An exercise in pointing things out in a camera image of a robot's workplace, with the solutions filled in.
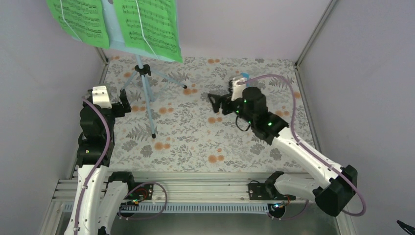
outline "gray floor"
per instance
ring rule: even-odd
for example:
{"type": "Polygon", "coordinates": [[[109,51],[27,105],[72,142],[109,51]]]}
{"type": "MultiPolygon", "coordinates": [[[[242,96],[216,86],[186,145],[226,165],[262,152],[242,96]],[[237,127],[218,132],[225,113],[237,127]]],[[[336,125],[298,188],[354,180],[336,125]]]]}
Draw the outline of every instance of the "gray floor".
{"type": "MultiPolygon", "coordinates": [[[[286,215],[290,217],[303,205],[291,204],[286,215]]],[[[57,235],[63,235],[70,213],[62,220],[57,235]]],[[[337,235],[334,217],[324,214],[317,206],[292,221],[272,221],[261,214],[162,214],[147,221],[115,219],[112,235],[337,235]]]]}

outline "tripod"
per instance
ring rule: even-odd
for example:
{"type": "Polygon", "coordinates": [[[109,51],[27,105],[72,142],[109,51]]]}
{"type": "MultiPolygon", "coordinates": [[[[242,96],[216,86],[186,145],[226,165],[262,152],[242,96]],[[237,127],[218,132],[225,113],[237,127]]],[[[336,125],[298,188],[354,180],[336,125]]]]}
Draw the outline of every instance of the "tripod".
{"type": "Polygon", "coordinates": [[[158,76],[160,76],[162,78],[165,78],[168,81],[183,87],[184,89],[186,89],[187,86],[185,84],[181,83],[181,82],[178,82],[178,81],[174,80],[171,77],[166,76],[165,74],[163,74],[159,71],[150,70],[150,66],[149,65],[143,65],[142,60],[141,60],[141,56],[139,56],[137,54],[136,54],[136,59],[137,59],[137,65],[134,68],[135,71],[131,75],[131,77],[128,78],[127,82],[124,84],[124,86],[121,88],[121,90],[125,89],[131,83],[131,81],[137,75],[137,72],[138,72],[140,77],[141,77],[142,83],[143,83],[145,105],[146,105],[146,109],[147,109],[148,119],[150,120],[151,137],[154,139],[154,138],[156,138],[156,130],[154,128],[153,118],[151,117],[150,102],[154,102],[156,100],[156,98],[154,97],[153,92],[151,91],[151,87],[150,87],[150,84],[148,83],[148,78],[146,77],[146,75],[148,74],[149,76],[151,76],[151,73],[155,73],[158,76]]]}

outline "robotic arm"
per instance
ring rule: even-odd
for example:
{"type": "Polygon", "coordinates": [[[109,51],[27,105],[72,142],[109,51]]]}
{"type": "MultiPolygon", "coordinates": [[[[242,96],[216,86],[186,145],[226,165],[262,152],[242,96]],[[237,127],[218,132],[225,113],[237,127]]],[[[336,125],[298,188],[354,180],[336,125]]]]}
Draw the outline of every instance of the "robotic arm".
{"type": "Polygon", "coordinates": [[[271,197],[275,197],[278,193],[289,194],[312,200],[326,214],[337,216],[352,199],[355,191],[332,169],[344,174],[355,186],[357,185],[356,169],[350,165],[342,167],[300,137],[294,137],[286,121],[268,112],[266,97],[259,88],[238,84],[245,81],[246,78],[243,77],[236,77],[230,81],[229,94],[223,96],[208,94],[214,112],[217,113],[222,108],[224,115],[236,113],[238,118],[250,124],[250,128],[258,138],[286,152],[314,178],[301,179],[276,171],[265,182],[268,194],[271,197]],[[296,139],[322,158],[331,168],[307,152],[296,139]]]}

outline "sheet music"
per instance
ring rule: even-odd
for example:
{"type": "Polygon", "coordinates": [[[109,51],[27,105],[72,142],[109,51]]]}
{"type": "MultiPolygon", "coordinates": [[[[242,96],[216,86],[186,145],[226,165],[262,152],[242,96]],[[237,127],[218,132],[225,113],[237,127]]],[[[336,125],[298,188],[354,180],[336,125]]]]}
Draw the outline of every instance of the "sheet music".
{"type": "MultiPolygon", "coordinates": [[[[157,55],[182,62],[175,0],[138,0],[144,36],[157,55]]],[[[143,40],[135,0],[114,0],[125,45],[153,53],[143,40]]]]}
{"type": "MultiPolygon", "coordinates": [[[[78,38],[62,18],[60,0],[46,0],[54,19],[72,37],[78,38]]],[[[101,0],[62,0],[66,22],[82,42],[108,48],[109,40],[102,15],[101,0]]]]}

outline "black mounting plate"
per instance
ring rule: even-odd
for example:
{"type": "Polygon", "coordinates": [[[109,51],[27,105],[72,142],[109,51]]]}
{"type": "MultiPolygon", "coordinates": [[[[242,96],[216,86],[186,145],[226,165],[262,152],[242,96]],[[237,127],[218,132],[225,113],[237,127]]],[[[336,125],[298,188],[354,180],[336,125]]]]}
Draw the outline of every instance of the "black mounting plate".
{"type": "MultiPolygon", "coordinates": [[[[249,200],[252,201],[286,201],[288,199],[286,195],[279,192],[276,192],[276,197],[271,197],[266,191],[265,184],[263,183],[249,183],[248,192],[249,200]]],[[[294,201],[296,199],[293,195],[288,196],[290,197],[290,201],[294,201]]]]}
{"type": "MultiPolygon", "coordinates": [[[[134,183],[134,187],[137,187],[138,185],[140,185],[142,183],[134,183]]],[[[140,188],[143,188],[147,191],[147,197],[145,198],[146,200],[151,200],[152,196],[153,196],[153,188],[154,185],[153,184],[147,184],[147,185],[143,185],[141,187],[139,187],[138,189],[136,189],[136,191],[134,191],[133,193],[131,193],[130,195],[128,195],[127,199],[128,200],[134,200],[134,199],[140,199],[143,197],[142,193],[140,191],[138,191],[140,188]]]]}

